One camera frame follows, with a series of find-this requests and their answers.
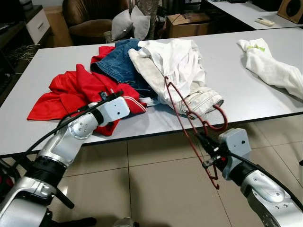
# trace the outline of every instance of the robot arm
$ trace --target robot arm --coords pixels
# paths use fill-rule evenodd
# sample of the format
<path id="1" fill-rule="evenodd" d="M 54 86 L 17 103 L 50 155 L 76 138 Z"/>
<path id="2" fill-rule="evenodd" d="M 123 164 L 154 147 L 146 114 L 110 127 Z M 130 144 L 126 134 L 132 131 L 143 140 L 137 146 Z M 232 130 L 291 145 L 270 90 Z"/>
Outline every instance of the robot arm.
<path id="1" fill-rule="evenodd" d="M 52 214 L 46 206 L 54 196 L 73 208 L 73 203 L 57 189 L 66 168 L 74 161 L 83 142 L 99 125 L 107 125 L 130 113 L 122 97 L 109 96 L 107 100 L 61 128 L 48 140 L 25 176 L 0 204 L 1 227 L 48 226 Z"/>
<path id="2" fill-rule="evenodd" d="M 219 136 L 220 144 L 203 135 L 198 136 L 211 156 L 204 168 L 215 164 L 226 180 L 241 187 L 250 207 L 258 214 L 265 227 L 301 227 L 302 210 L 291 196 L 265 171 L 256 169 L 231 153 L 249 160 L 250 144 L 244 129 L 230 129 Z"/>

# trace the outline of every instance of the white cloth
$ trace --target white cloth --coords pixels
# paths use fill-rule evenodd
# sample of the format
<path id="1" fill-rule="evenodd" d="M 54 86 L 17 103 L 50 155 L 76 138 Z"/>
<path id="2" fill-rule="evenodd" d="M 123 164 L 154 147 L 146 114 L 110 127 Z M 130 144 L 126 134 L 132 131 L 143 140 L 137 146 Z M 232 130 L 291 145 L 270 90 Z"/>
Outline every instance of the white cloth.
<path id="1" fill-rule="evenodd" d="M 150 57 L 160 71 L 162 80 L 163 76 L 167 76 L 183 97 L 189 95 L 193 81 L 204 86 L 205 72 L 202 66 L 202 56 L 193 40 L 174 39 L 168 44 L 141 41 L 138 46 L 142 47 L 139 50 L 140 57 Z M 165 103 L 170 102 L 166 88 L 161 86 L 161 91 L 157 93 Z M 174 89 L 171 90 L 171 94 L 174 101 L 180 101 L 180 96 Z"/>
<path id="2" fill-rule="evenodd" d="M 130 49 L 128 51 L 128 55 L 132 60 L 134 67 L 148 82 L 152 89 L 159 95 L 159 101 L 163 104 L 168 104 L 171 108 L 173 108 L 167 92 L 163 74 L 149 57 L 144 57 L 144 55 L 142 56 L 139 53 L 140 51 L 136 51 L 134 49 Z M 192 111 L 196 112 L 196 114 L 199 116 L 202 116 L 203 114 L 214 110 L 214 104 L 221 105 L 223 103 L 223 98 L 217 92 L 208 87 L 203 87 L 201 84 L 204 85 L 204 83 L 201 83 L 199 80 L 190 83 L 189 94 L 186 96 L 182 95 L 189 108 Z M 180 96 L 176 93 L 175 89 L 172 86 L 169 87 L 169 90 L 172 94 L 172 100 L 174 101 L 178 113 L 186 114 L 188 112 L 188 109 L 184 102 L 182 102 Z"/>
<path id="3" fill-rule="evenodd" d="M 262 39 L 239 40 L 246 52 L 246 68 L 257 74 L 265 83 L 285 88 L 290 94 L 303 99 L 303 75 L 291 65 L 275 60 L 267 43 Z"/>

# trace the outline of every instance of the red garment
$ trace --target red garment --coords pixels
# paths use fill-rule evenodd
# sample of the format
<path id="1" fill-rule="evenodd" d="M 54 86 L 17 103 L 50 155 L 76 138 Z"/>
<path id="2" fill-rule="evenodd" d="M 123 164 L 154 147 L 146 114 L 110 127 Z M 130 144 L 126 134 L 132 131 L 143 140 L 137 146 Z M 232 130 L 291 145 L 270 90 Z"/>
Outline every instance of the red garment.
<path id="1" fill-rule="evenodd" d="M 92 58 L 91 63 L 104 58 L 114 47 L 102 46 L 99 56 Z M 77 64 L 76 71 L 67 71 L 56 76 L 50 86 L 51 92 L 43 94 L 29 113 L 28 120 L 55 120 L 61 119 L 68 113 L 76 111 L 81 106 L 101 100 L 99 92 L 123 91 L 123 97 L 131 113 L 146 112 L 146 104 L 139 102 L 139 93 L 128 84 L 119 84 L 109 77 L 87 72 L 83 65 Z M 105 127 L 98 127 L 95 131 L 105 136 L 110 136 L 119 120 Z"/>

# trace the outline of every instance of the desk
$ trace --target desk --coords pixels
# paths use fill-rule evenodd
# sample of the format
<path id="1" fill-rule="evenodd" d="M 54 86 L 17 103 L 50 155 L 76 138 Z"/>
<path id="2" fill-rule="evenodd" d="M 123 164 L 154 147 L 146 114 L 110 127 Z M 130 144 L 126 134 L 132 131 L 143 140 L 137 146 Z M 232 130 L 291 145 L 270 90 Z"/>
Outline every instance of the desk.
<path id="1" fill-rule="evenodd" d="M 245 69 L 246 55 L 236 44 L 239 39 L 263 37 L 273 56 L 282 62 L 294 65 L 303 71 L 303 30 L 286 28 L 249 31 L 218 35 L 186 37 L 193 39 L 204 57 L 206 85 L 219 92 L 225 99 L 222 108 L 229 122 L 251 122 L 260 119 L 301 114 L 302 101 L 286 91 L 265 84 L 256 75 Z M 58 121 L 27 121 L 37 99 L 45 92 L 57 74 L 75 70 L 77 63 L 89 69 L 92 56 L 98 54 L 100 45 L 73 46 L 40 49 L 21 79 L 15 85 L 0 108 L 0 156 L 24 152 L 40 137 L 56 127 Z M 206 118 L 212 124 L 223 120 L 217 112 Z M 190 127 L 186 118 L 185 126 Z M 181 130 L 177 117 L 170 107 L 149 107 L 141 115 L 120 121 L 111 137 L 91 136 L 86 143 L 102 143 L 146 137 Z"/>
<path id="2" fill-rule="evenodd" d="M 284 19 L 283 17 L 280 17 L 277 15 L 277 12 L 265 11 L 258 6 L 253 5 L 251 2 L 230 3 L 228 1 L 213 2 L 211 0 L 208 2 L 256 30 L 303 26 L 303 24 L 295 24 L 289 20 Z M 255 19 L 259 17 L 271 20 L 275 22 L 275 25 L 266 26 L 255 22 Z"/>

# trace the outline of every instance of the pile of clothes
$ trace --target pile of clothes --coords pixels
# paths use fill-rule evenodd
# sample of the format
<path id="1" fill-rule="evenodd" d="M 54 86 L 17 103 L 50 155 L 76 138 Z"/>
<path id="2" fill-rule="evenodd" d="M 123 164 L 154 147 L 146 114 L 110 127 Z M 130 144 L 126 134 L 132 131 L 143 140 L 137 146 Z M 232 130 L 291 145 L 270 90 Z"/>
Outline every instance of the pile of clothes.
<path id="1" fill-rule="evenodd" d="M 146 112 L 146 107 L 159 103 L 172 107 L 165 79 L 172 82 L 185 98 L 191 110 L 203 115 L 221 105 L 223 98 L 205 87 L 202 56 L 192 40 L 175 39 L 168 44 L 127 39 L 115 47 L 102 46 L 99 55 L 92 57 L 90 71 L 77 64 L 76 71 L 56 76 L 49 88 L 31 110 L 28 120 L 62 119 L 81 106 L 101 100 L 100 92 L 111 94 L 122 90 L 132 114 Z M 172 100 L 180 114 L 187 113 L 173 87 Z M 96 132 L 110 136 L 119 120 Z"/>

